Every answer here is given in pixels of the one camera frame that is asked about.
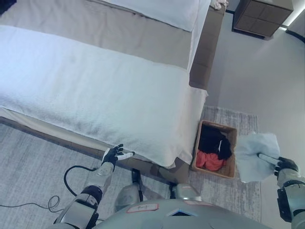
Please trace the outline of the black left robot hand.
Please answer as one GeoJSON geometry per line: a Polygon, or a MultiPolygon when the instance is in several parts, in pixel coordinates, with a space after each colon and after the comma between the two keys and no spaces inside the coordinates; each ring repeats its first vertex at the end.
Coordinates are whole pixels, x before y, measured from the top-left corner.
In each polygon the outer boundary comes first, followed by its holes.
{"type": "Polygon", "coordinates": [[[135,155],[135,152],[133,151],[127,153],[124,153],[123,151],[123,144],[119,144],[113,148],[108,148],[103,155],[102,165],[109,162],[115,166],[117,161],[125,160],[135,155]]]}

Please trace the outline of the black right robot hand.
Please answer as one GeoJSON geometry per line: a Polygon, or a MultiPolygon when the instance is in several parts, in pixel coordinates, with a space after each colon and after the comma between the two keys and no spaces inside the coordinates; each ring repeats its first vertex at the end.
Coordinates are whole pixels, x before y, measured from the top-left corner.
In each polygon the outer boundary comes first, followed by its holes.
{"type": "Polygon", "coordinates": [[[282,169],[291,169],[291,170],[293,170],[295,172],[299,172],[299,168],[298,168],[297,164],[293,160],[291,160],[291,159],[284,158],[284,157],[278,157],[276,159],[276,158],[273,158],[271,156],[265,155],[263,153],[257,153],[257,156],[261,160],[263,160],[263,161],[273,165],[273,167],[274,167],[274,175],[276,177],[278,177],[279,172],[282,169]]]}

